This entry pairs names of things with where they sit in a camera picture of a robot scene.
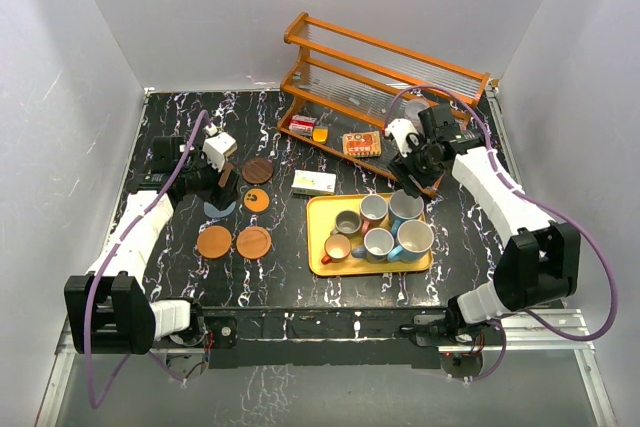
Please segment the blue paper coaster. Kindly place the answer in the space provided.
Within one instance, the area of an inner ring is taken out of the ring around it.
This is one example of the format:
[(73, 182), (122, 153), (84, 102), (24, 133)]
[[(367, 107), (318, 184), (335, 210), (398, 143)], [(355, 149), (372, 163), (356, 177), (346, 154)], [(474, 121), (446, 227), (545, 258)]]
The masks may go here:
[(222, 219), (230, 216), (236, 209), (237, 202), (234, 201), (230, 203), (226, 208), (219, 209), (215, 207), (212, 203), (205, 202), (204, 203), (204, 214), (210, 219)]

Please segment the dark walnut coaster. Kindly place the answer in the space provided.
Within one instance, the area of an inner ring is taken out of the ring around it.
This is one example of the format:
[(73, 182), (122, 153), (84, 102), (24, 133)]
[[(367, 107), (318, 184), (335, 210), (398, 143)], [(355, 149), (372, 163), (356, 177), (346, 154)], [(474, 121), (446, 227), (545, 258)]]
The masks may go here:
[(251, 185), (262, 185), (268, 182), (273, 174), (273, 164), (263, 157), (250, 158), (242, 167), (243, 179)]
[(236, 171), (231, 162), (226, 162), (218, 179), (218, 186), (222, 189), (230, 187), (236, 179)]

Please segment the orange black paper coaster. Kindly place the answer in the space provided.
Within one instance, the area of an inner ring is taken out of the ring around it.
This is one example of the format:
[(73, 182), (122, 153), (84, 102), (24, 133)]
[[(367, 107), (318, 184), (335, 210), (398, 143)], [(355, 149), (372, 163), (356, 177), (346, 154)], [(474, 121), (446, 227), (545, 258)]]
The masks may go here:
[(269, 208), (271, 201), (269, 194), (265, 190), (252, 187), (244, 193), (243, 203), (250, 212), (259, 214)]

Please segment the plain orange wooden coaster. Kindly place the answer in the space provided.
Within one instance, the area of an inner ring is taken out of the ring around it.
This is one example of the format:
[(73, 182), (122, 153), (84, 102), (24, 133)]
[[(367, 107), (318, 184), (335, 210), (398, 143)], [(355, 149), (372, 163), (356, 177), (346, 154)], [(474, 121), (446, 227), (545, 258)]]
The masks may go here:
[(207, 259), (218, 259), (226, 255), (232, 245), (231, 232), (219, 225), (204, 229), (198, 236), (196, 248)]

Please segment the light wooden ridged coaster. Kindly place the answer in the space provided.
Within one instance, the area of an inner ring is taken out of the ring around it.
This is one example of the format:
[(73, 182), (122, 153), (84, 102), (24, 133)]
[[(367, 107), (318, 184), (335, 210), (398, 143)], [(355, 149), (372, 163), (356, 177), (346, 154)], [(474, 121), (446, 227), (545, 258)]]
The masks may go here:
[(249, 260), (264, 257), (272, 246), (268, 230), (259, 226), (249, 226), (242, 230), (236, 240), (236, 248), (240, 256)]

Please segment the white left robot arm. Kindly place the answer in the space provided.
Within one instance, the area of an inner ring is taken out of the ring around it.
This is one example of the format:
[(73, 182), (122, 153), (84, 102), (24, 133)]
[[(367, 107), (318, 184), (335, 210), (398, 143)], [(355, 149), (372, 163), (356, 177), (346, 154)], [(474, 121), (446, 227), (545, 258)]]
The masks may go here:
[(151, 160), (132, 180), (107, 246), (85, 274), (65, 284), (77, 352), (141, 355), (170, 335), (186, 346), (204, 339), (207, 323), (194, 301), (149, 301), (144, 274), (162, 230), (184, 198), (197, 196), (218, 210), (235, 204), (239, 174), (229, 157), (236, 148), (227, 133), (208, 134), (200, 146), (188, 146), (180, 136), (154, 138)]

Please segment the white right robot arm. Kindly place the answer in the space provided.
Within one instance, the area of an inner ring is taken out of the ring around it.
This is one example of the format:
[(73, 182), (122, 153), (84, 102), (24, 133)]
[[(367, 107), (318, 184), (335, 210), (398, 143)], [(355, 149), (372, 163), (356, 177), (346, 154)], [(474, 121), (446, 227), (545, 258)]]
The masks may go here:
[(461, 129), (448, 105), (428, 107), (418, 117), (420, 129), (402, 118), (385, 127), (385, 137), (398, 149), (390, 171), (412, 197), (450, 172), (489, 218), (503, 246), (492, 279), (449, 302), (447, 335), (466, 344), (480, 334), (481, 322), (574, 294), (578, 230), (526, 201), (485, 135)]

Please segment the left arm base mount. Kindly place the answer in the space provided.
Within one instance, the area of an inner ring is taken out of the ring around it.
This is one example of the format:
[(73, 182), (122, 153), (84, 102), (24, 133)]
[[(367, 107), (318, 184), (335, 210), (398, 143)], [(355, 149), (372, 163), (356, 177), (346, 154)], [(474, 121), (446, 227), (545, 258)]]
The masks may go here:
[(229, 316), (205, 316), (192, 309), (188, 321), (177, 321), (162, 326), (156, 334), (148, 355), (159, 365), (169, 369), (168, 352), (189, 354), (198, 349), (202, 353), (201, 361), (195, 368), (211, 367), (215, 349), (233, 349), (237, 344), (237, 320)]

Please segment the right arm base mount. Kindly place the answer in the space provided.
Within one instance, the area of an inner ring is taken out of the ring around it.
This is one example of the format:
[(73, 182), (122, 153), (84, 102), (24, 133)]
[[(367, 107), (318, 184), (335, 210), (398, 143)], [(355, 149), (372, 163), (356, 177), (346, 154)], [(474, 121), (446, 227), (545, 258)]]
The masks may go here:
[(452, 297), (445, 309), (444, 317), (438, 320), (431, 321), (424, 325), (419, 325), (416, 322), (411, 324), (402, 324), (399, 327), (399, 334), (404, 337), (410, 338), (414, 343), (417, 342), (417, 336), (419, 334), (425, 334), (435, 338), (446, 338), (453, 341), (456, 337), (469, 334), (480, 334), (484, 329), (490, 326), (495, 327), (501, 334), (502, 347), (496, 363), (492, 367), (495, 370), (504, 359), (506, 354), (506, 334), (504, 328), (499, 320), (489, 318), (488, 320), (481, 320), (479, 322), (468, 323), (462, 313), (462, 308), (458, 304), (460, 295)]

